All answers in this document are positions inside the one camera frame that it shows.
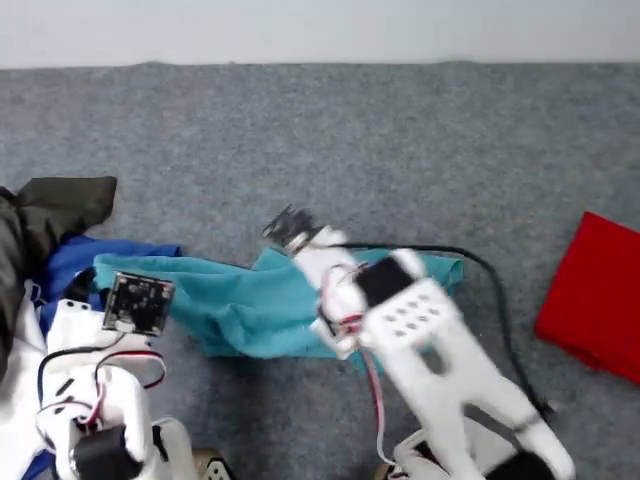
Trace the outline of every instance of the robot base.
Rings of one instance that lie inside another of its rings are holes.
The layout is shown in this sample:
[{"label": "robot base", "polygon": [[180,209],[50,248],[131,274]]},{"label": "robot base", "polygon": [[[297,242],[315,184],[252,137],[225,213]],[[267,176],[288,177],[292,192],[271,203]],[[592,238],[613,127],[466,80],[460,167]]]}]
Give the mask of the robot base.
[{"label": "robot base", "polygon": [[[539,457],[517,450],[509,441],[475,420],[465,417],[464,424],[469,453],[488,480],[555,479]],[[398,466],[412,480],[451,480],[424,439],[423,431],[418,430],[396,446],[394,457]]]}]

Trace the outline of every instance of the fabric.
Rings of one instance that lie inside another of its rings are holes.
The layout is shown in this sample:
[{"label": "fabric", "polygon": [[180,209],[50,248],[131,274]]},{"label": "fabric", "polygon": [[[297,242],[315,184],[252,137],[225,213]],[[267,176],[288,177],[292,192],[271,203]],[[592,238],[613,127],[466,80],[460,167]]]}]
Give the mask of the fabric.
[{"label": "fabric", "polygon": [[[384,250],[354,252],[361,262],[375,262]],[[442,285],[462,280],[462,262],[423,256]],[[192,257],[96,257],[95,283],[109,287],[115,271],[171,280],[176,292],[171,316],[186,326],[209,356],[335,357],[309,330],[315,319],[317,292],[285,255],[265,249],[251,269]]]},{"label": "fabric", "polygon": [[539,337],[640,384],[640,233],[586,212],[536,322]]},{"label": "fabric", "polygon": [[7,370],[24,281],[63,238],[103,222],[114,177],[36,178],[17,195],[0,187],[0,380]]},{"label": "fabric", "polygon": [[[51,328],[57,301],[73,277],[93,265],[96,255],[113,253],[124,256],[181,255],[179,245],[151,245],[129,240],[97,240],[86,236],[72,237],[51,255],[46,267],[33,281],[40,287],[40,328],[45,335]],[[91,295],[89,302],[96,310],[102,310],[99,295]]]},{"label": "fabric", "polygon": [[27,284],[16,318],[13,349],[0,385],[0,465],[2,478],[7,480],[22,478],[44,448],[34,422],[40,409],[36,389],[38,366],[46,355],[46,347],[30,295]]}]

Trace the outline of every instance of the black cable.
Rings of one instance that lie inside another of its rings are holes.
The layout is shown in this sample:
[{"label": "black cable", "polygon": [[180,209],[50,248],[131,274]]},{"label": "black cable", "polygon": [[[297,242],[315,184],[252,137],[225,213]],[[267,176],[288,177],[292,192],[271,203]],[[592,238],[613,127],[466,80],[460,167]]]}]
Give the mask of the black cable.
[{"label": "black cable", "polygon": [[47,364],[56,358],[64,357],[66,355],[76,355],[82,353],[94,353],[94,352],[102,352],[107,350],[113,346],[115,346],[120,340],[124,338],[125,334],[121,333],[118,337],[111,342],[109,345],[105,345],[104,347],[76,347],[76,348],[68,348],[66,350],[58,350],[56,352],[50,353],[46,357],[42,359],[40,362],[40,366],[38,367],[38,398],[40,399],[40,407],[42,407],[42,379],[44,377],[44,369]]},{"label": "black cable", "polygon": [[442,252],[442,253],[453,253],[457,255],[461,255],[463,257],[468,258],[476,262],[482,269],[487,273],[489,278],[491,279],[491,283],[493,285],[494,294],[496,297],[496,303],[498,307],[498,321],[500,322],[500,328],[502,330],[502,341],[504,343],[504,348],[507,352],[507,356],[509,357],[509,361],[513,366],[513,370],[518,377],[518,381],[525,395],[534,406],[534,408],[538,411],[540,416],[546,419],[551,413],[553,413],[553,409],[549,405],[549,403],[540,398],[536,393],[535,388],[529,381],[529,377],[522,366],[520,359],[518,358],[518,354],[516,353],[513,347],[513,338],[512,338],[512,330],[511,330],[511,318],[509,316],[509,307],[507,302],[507,294],[504,288],[504,284],[500,279],[500,275],[496,269],[489,262],[479,257],[473,252],[466,250],[460,247],[451,247],[447,245],[395,245],[390,243],[345,243],[340,245],[343,248],[385,248],[389,250],[398,249],[398,248],[409,248],[412,250],[418,251],[429,251],[429,252]]}]

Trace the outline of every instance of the cable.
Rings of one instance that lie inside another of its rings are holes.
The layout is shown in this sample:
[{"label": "cable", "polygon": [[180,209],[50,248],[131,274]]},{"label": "cable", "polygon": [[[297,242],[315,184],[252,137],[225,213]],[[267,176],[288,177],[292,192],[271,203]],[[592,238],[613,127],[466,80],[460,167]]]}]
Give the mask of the cable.
[{"label": "cable", "polygon": [[85,410],[89,411],[88,415],[91,415],[91,410],[92,407],[91,405],[89,405],[88,403],[85,402],[80,402],[78,400],[63,400],[61,402],[55,402],[52,404],[49,404],[45,407],[42,407],[37,413],[36,413],[36,431],[38,432],[38,435],[40,436],[40,438],[42,438],[44,445],[45,445],[45,449],[52,454],[56,454],[56,449],[53,445],[53,443],[51,442],[51,440],[49,439],[49,437],[47,437],[47,435],[42,431],[42,428],[40,427],[40,422],[39,422],[39,418],[40,415],[52,408],[55,408],[56,410],[58,408],[66,408],[66,407],[72,407],[72,406],[79,406],[79,407],[83,407]]},{"label": "cable", "polygon": [[155,379],[153,382],[148,383],[144,386],[145,390],[148,390],[150,388],[153,388],[157,385],[159,385],[160,383],[162,383],[162,381],[166,378],[167,376],[167,365],[164,363],[164,358],[162,357],[162,355],[160,355],[157,352],[153,352],[150,350],[123,350],[121,352],[113,352],[110,353],[109,355],[105,356],[104,358],[102,358],[97,364],[96,364],[96,368],[93,371],[93,379],[96,383],[96,390],[99,392],[99,381],[98,381],[98,371],[104,367],[105,365],[107,365],[107,362],[109,360],[111,360],[112,358],[138,358],[138,357],[142,357],[142,358],[149,358],[149,359],[153,359],[155,361],[157,361],[160,366],[162,367],[162,374]]},{"label": "cable", "polygon": [[58,350],[57,352],[53,352],[50,353],[49,355],[47,355],[46,357],[44,357],[42,359],[42,361],[40,362],[40,366],[38,366],[38,398],[40,399],[40,406],[42,406],[42,393],[43,393],[43,389],[42,389],[42,379],[44,377],[44,369],[46,368],[47,364],[52,361],[55,360],[56,358],[59,357],[64,357],[66,355],[77,355],[77,354],[86,354],[86,353],[94,353],[94,352],[103,352],[105,350],[110,349],[111,347],[114,347],[115,345],[117,345],[123,338],[124,338],[125,334],[121,333],[113,342],[111,342],[108,345],[105,345],[103,347],[76,347],[76,348],[68,348],[65,350]]},{"label": "cable", "polygon": [[482,269],[491,279],[491,283],[493,285],[494,294],[496,297],[496,303],[498,307],[498,321],[500,322],[500,327],[502,330],[502,341],[504,344],[504,348],[507,352],[507,356],[509,357],[509,361],[513,366],[513,370],[518,377],[518,381],[525,395],[534,406],[534,408],[538,411],[540,416],[543,419],[547,419],[550,414],[553,413],[553,408],[549,405],[546,400],[541,399],[531,382],[529,381],[529,377],[522,366],[520,359],[513,347],[513,338],[511,331],[511,318],[509,316],[509,308],[507,304],[507,294],[500,279],[500,275],[496,271],[496,269],[486,260],[479,257],[473,252],[466,250],[460,247],[452,247],[447,245],[397,245],[390,243],[344,243],[340,245],[333,245],[335,247],[341,248],[384,248],[389,250],[394,250],[398,248],[409,248],[412,250],[418,250],[423,252],[443,252],[443,253],[453,253],[457,255],[461,255],[463,257],[468,258],[469,260],[474,261]]},{"label": "cable", "polygon": [[384,433],[386,430],[386,419],[384,410],[384,397],[382,394],[382,386],[380,385],[380,377],[378,376],[376,366],[373,363],[373,360],[371,359],[369,353],[364,350],[360,350],[360,354],[362,355],[364,364],[367,367],[367,377],[369,379],[371,395],[373,396],[373,403],[376,409],[376,424],[378,430],[376,434],[376,449],[378,451],[378,456],[384,463],[395,467],[396,462],[390,460],[384,453]]}]

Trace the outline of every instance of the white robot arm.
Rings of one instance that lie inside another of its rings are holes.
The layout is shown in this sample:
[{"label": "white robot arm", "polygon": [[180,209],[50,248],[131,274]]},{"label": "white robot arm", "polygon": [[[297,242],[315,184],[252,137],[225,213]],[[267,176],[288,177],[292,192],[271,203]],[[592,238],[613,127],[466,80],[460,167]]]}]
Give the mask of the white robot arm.
[{"label": "white robot arm", "polygon": [[48,335],[36,422],[57,478],[198,480],[186,429],[173,418],[152,423],[137,376],[154,360],[164,369],[161,356],[146,335],[105,330],[104,318],[67,298]]},{"label": "white robot arm", "polygon": [[[284,248],[320,291],[312,329],[339,358],[358,348],[371,351],[418,418],[421,429],[395,449],[405,475],[415,480],[574,478],[573,462],[551,428],[500,374],[451,298],[425,275],[415,252],[396,250],[375,265],[359,267],[340,247],[346,242],[342,232],[315,228],[308,214],[291,208],[276,217],[265,236]],[[443,372],[433,372],[418,353],[427,345],[443,360]],[[519,448],[467,419],[466,405],[511,429]]]}]

